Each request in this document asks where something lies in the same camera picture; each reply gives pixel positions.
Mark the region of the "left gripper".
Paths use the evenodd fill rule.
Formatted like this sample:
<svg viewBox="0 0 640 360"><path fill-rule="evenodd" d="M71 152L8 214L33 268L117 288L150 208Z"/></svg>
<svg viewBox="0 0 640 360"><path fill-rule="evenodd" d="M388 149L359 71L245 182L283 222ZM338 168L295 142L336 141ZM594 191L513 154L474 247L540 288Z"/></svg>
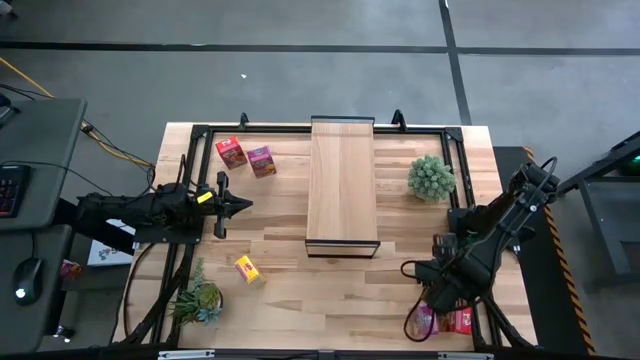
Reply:
<svg viewBox="0 0 640 360"><path fill-rule="evenodd" d="M216 223L214 225L214 235L219 239L225 239L227 230L224 225L224 219L227 217L227 205L226 192L228 190L229 178L224 171L217 173L216 183L218 185L217 195L214 198L214 209L216 214ZM251 200L241 198L235 195L229 195L229 202L234 205L238 205L229 212L229 219L233 218L238 213L247 210L253 205Z"/></svg>

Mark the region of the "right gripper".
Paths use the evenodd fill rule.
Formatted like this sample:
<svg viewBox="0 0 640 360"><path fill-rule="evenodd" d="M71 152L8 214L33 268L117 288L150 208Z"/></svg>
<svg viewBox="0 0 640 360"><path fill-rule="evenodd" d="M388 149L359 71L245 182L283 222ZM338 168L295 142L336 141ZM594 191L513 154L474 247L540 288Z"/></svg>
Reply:
<svg viewBox="0 0 640 360"><path fill-rule="evenodd" d="M423 300L437 314L466 309L479 303L478 295L463 288L460 279L443 271L435 260L420 260L414 264L417 281L426 288Z"/></svg>

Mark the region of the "red Froot Loops cereal box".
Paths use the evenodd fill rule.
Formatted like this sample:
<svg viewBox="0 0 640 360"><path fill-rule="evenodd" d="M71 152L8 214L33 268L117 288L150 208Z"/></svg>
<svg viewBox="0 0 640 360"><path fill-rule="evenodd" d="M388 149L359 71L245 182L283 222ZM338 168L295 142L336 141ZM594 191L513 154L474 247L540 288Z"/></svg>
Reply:
<svg viewBox="0 0 640 360"><path fill-rule="evenodd" d="M231 136L215 144L216 150L228 169L233 170L248 163L238 138Z"/></svg>
<svg viewBox="0 0 640 360"><path fill-rule="evenodd" d="M472 315L473 311L471 308L464 308L439 316L439 330L441 332L471 335Z"/></svg>

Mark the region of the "yellow cereal box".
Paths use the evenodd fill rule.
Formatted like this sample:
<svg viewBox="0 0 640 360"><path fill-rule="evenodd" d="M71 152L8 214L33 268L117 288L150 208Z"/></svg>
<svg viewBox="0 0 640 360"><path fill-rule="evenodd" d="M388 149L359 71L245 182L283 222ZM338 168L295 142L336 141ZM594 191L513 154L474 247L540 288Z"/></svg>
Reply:
<svg viewBox="0 0 640 360"><path fill-rule="evenodd" d="M262 272L247 255L236 260L234 267L247 285L261 287L266 283Z"/></svg>

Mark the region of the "spiky succulent potted plant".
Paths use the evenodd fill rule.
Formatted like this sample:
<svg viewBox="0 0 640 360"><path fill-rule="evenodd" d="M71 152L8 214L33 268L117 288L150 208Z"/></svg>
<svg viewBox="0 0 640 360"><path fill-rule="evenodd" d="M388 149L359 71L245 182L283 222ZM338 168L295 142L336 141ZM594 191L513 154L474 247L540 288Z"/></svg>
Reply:
<svg viewBox="0 0 640 360"><path fill-rule="evenodd" d="M170 315L181 325L215 323L223 309L223 294L215 282L206 282L204 259L198 258L193 284L180 293L170 305Z"/></svg>

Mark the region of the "black mat hazard stripe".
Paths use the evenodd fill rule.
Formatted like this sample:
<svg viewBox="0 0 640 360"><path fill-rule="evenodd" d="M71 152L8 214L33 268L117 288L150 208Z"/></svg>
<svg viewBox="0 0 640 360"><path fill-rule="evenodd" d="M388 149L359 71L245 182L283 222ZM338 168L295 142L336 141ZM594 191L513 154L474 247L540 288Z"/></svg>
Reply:
<svg viewBox="0 0 640 360"><path fill-rule="evenodd" d="M512 267L524 286L527 310L520 333L545 350L594 355L596 353L576 281L571 273L559 231L549 207L527 221L535 238L524 242L517 254L509 251L502 260L503 271Z"/></svg>

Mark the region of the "round green potted plant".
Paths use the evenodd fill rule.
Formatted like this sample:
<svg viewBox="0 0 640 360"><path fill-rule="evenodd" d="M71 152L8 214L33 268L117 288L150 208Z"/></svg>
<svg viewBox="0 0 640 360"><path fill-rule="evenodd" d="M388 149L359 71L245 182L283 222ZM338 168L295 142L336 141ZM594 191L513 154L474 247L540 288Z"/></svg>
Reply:
<svg viewBox="0 0 640 360"><path fill-rule="evenodd" d="M456 187L456 178L439 157L425 155L411 163L407 187L408 191L425 202L439 202L448 198Z"/></svg>

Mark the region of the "white printed box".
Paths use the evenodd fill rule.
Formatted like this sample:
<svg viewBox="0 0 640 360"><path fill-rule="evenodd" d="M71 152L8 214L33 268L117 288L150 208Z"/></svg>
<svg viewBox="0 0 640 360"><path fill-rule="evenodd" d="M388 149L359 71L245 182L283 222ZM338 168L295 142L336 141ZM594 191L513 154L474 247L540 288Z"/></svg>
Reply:
<svg viewBox="0 0 640 360"><path fill-rule="evenodd" d="M108 219L107 223L131 235L136 233L135 228L124 224L119 219ZM100 241L93 240L89 250L87 265L92 267L131 265L132 261L132 255L116 250L113 247L108 247Z"/></svg>

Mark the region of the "black metal side stand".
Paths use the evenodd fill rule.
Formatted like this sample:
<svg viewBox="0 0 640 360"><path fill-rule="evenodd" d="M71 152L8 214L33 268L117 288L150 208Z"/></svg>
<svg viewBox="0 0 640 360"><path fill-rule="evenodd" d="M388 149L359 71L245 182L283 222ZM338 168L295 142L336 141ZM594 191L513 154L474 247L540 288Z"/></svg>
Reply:
<svg viewBox="0 0 640 360"><path fill-rule="evenodd" d="M561 195L572 190L580 192L608 258L609 269L592 286L640 283L640 131L559 187Z"/></svg>

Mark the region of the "colourful small packet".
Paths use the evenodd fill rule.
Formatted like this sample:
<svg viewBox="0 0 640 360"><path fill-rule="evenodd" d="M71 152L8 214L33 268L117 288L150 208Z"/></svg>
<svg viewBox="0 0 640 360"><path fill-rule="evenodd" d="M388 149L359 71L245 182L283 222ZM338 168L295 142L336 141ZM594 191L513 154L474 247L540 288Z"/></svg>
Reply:
<svg viewBox="0 0 640 360"><path fill-rule="evenodd" d="M71 281L77 278L83 271L83 267L76 262L64 259L60 268L60 278L63 281Z"/></svg>

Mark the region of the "grey desk panel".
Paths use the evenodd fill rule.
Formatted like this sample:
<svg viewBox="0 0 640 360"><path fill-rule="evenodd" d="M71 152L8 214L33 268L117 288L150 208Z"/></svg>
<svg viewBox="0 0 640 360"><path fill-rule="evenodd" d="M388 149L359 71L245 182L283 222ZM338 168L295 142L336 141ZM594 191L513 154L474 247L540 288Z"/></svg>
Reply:
<svg viewBox="0 0 640 360"><path fill-rule="evenodd" d="M83 99L23 100L0 119L0 167L28 165L30 174L17 215L0 218L0 231L52 223L80 134Z"/></svg>
<svg viewBox="0 0 640 360"><path fill-rule="evenodd" d="M55 332L64 296L61 265L74 233L67 225L0 233L0 355L36 351ZM41 292L31 305L16 302L13 274L30 258L42 261Z"/></svg>

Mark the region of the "black computer mouse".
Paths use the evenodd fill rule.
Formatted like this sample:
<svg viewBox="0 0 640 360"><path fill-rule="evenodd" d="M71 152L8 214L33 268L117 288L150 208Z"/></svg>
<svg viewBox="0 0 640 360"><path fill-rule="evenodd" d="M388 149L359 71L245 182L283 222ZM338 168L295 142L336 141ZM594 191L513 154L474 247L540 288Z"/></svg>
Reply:
<svg viewBox="0 0 640 360"><path fill-rule="evenodd" d="M39 299L42 292L43 269L44 261L34 257L23 260L16 267L12 288L19 306L32 305Z"/></svg>

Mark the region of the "silver metal bracket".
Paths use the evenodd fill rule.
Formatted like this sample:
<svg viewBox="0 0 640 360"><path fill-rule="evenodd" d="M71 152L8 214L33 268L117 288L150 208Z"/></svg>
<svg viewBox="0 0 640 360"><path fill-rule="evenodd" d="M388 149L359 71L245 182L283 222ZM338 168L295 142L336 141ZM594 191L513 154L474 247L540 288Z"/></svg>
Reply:
<svg viewBox="0 0 640 360"><path fill-rule="evenodd" d="M438 360L495 360L493 354L476 352L438 352Z"/></svg>
<svg viewBox="0 0 640 360"><path fill-rule="evenodd" d="M157 360L212 360L215 358L214 350L173 350L161 351Z"/></svg>

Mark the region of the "black metal table frame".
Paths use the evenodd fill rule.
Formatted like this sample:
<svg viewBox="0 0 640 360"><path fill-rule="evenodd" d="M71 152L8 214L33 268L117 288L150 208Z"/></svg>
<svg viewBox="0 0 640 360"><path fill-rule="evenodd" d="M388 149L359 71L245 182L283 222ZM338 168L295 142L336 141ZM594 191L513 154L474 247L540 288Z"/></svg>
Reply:
<svg viewBox="0 0 640 360"><path fill-rule="evenodd" d="M409 276L412 260L427 259L435 233L446 226L447 205L409 195L410 163L439 154L437 127L412 125L399 132L380 125L374 136L380 249L372 259L311 258L307 223L311 129L301 123L258 123L238 133L244 149L268 146L277 173L256 178L249 167L232 170L230 190L253 205L226 225L225 239L207 220L194 252L204 276L222 290L224 305L210 325L174 326L180 349L333 349L465 351L468 335L438 334L415 343L403 321L420 288ZM247 255L266 283L247 285L234 263Z"/></svg>

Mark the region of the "wooden shelf black metal frame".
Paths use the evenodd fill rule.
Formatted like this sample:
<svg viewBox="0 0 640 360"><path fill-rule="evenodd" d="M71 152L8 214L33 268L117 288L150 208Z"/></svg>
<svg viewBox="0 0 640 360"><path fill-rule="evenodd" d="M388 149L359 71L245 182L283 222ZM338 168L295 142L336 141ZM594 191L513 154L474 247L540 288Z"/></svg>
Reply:
<svg viewBox="0 0 640 360"><path fill-rule="evenodd" d="M378 239L373 117L313 116L305 247L311 258L371 259Z"/></svg>

